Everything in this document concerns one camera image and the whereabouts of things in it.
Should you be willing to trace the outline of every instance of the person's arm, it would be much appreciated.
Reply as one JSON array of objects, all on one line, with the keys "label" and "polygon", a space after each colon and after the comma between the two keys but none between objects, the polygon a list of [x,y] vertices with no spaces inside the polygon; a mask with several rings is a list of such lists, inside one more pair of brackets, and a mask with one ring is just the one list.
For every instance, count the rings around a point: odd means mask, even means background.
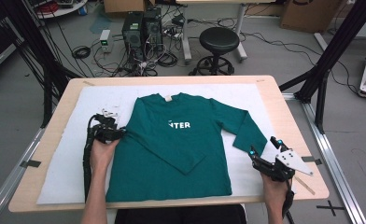
[{"label": "person's arm", "polygon": [[283,223],[282,207],[286,199],[288,186],[285,182],[273,181],[268,175],[260,174],[263,184],[264,202],[268,213],[268,223],[281,224]]},{"label": "person's arm", "polygon": [[90,191],[81,219],[82,224],[107,223],[105,181],[107,166],[113,158],[114,149],[119,140],[110,144],[93,141],[91,150],[92,179]]}]

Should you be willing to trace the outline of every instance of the wooden table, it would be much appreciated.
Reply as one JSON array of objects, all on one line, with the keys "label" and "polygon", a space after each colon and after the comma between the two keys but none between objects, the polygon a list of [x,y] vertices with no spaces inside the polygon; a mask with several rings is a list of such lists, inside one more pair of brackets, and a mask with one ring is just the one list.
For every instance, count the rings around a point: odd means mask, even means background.
[{"label": "wooden table", "polygon": [[[188,36],[188,19],[218,19],[236,18],[235,32],[240,35],[242,22],[245,16],[247,4],[250,3],[270,3],[273,0],[176,0],[177,3],[184,5],[183,17],[183,53],[185,62],[191,61],[191,52]],[[242,44],[237,48],[240,62],[247,58]]]},{"label": "wooden table", "polygon": [[[176,85],[176,84],[256,84],[260,96],[267,109],[268,116],[274,126],[277,138],[289,143],[300,156],[311,156],[303,140],[303,136],[292,117],[289,108],[271,76],[237,76],[237,77],[105,77],[105,78],[77,78],[69,82],[63,97],[58,104],[49,126],[35,151],[32,160],[41,161],[38,168],[28,167],[19,184],[9,210],[11,212],[36,212],[83,209],[84,203],[70,204],[36,204],[44,184],[52,155],[59,145],[63,130],[70,114],[76,106],[81,90],[88,86],[137,86],[137,85]],[[323,199],[329,196],[327,186],[314,162],[308,162],[314,171],[313,176],[296,172],[304,184],[297,184],[298,193],[295,200]],[[202,199],[183,199],[166,201],[147,201],[138,203],[109,203],[109,208],[124,207],[154,207],[154,206],[181,206],[198,204],[221,203],[257,203],[262,197],[209,197]]]}]

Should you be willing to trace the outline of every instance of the floor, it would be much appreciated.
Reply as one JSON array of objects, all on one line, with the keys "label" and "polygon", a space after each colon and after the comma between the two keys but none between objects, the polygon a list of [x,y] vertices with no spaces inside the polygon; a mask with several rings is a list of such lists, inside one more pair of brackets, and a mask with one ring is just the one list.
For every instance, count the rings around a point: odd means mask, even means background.
[{"label": "floor", "polygon": [[[47,21],[55,42],[71,62],[73,59],[70,57],[57,22],[61,25],[63,33],[72,47],[90,46],[99,37],[96,29],[102,28],[102,25],[108,26],[113,35],[120,34],[123,19],[109,18],[111,22],[105,22],[99,26],[102,19],[99,15],[103,15],[102,9],[89,7],[87,16],[72,13]],[[281,29],[278,23],[278,18],[248,17],[244,20],[242,31],[251,34],[260,33],[269,41],[280,40],[285,44],[300,44],[321,52],[313,35]],[[198,36],[204,29],[204,25],[199,23],[190,26],[190,36],[192,37]],[[324,37],[326,41],[330,41],[332,38],[330,34],[324,34]],[[158,76],[186,76],[193,69],[195,62],[206,55],[206,51],[202,49],[198,39],[191,38],[190,44],[193,61],[185,65],[180,50],[172,49],[179,59],[177,65],[170,68],[157,67]],[[243,45],[248,54],[247,60],[238,63],[235,54],[227,55],[227,58],[233,62],[237,76],[272,75],[280,85],[313,67],[307,55],[290,52],[283,46],[270,45],[252,35],[246,37]],[[305,51],[313,63],[319,57],[309,49],[300,46],[286,45],[286,48]],[[102,64],[119,62],[122,49],[122,42],[115,41],[113,52],[105,55],[103,61],[100,62]],[[349,71],[349,83],[356,88],[361,81],[365,58],[366,39],[356,39],[340,59],[340,62]],[[99,72],[99,68],[92,64],[91,58],[84,62],[93,73]],[[87,69],[83,63],[79,64],[83,70]],[[73,70],[69,63],[64,62],[64,65]],[[332,72],[333,77],[329,77],[327,88],[324,129],[366,218],[366,99],[359,98],[347,86],[340,85],[333,80],[335,78],[341,83],[347,82],[347,72],[340,64],[336,64]],[[293,93],[300,87],[301,85],[298,85],[285,92]],[[19,161],[23,151],[32,142],[42,123],[42,94],[40,86],[17,52],[0,66],[0,188]],[[315,107],[316,94],[313,98]],[[288,101],[288,105],[313,156],[322,159],[301,104],[297,101]],[[326,165],[323,163],[318,168],[331,195],[325,200],[295,202],[290,209],[295,222],[350,223]],[[262,203],[247,204],[246,213],[248,223],[267,223],[266,210]],[[82,211],[14,214],[10,213],[6,206],[0,213],[0,223],[79,223],[81,215]]]}]

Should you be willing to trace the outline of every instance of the white sheet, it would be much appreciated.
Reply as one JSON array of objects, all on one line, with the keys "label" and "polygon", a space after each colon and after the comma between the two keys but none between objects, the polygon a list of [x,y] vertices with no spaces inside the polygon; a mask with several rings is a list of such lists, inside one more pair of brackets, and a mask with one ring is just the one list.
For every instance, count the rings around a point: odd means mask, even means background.
[{"label": "white sheet", "polygon": [[[61,142],[52,157],[37,204],[84,203],[82,156],[87,124],[92,115],[101,114],[103,108],[117,112],[119,127],[125,126],[137,97],[153,93],[159,93],[161,96],[176,95],[180,92],[214,98],[226,105],[248,110],[267,139],[275,135],[254,84],[86,87],[79,96]],[[262,195],[260,174],[252,168],[251,159],[247,153],[232,146],[235,135],[225,132],[222,135],[232,181],[232,196]],[[274,146],[267,143],[262,157],[274,161],[276,153]]]}]

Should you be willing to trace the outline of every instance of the brown box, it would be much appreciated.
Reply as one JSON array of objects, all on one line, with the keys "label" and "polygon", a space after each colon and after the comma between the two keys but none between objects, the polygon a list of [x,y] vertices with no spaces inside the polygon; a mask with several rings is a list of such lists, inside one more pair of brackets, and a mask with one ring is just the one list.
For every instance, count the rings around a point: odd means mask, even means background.
[{"label": "brown box", "polygon": [[145,11],[146,0],[105,0],[105,12]]},{"label": "brown box", "polygon": [[308,33],[324,33],[346,0],[288,0],[281,27]]}]

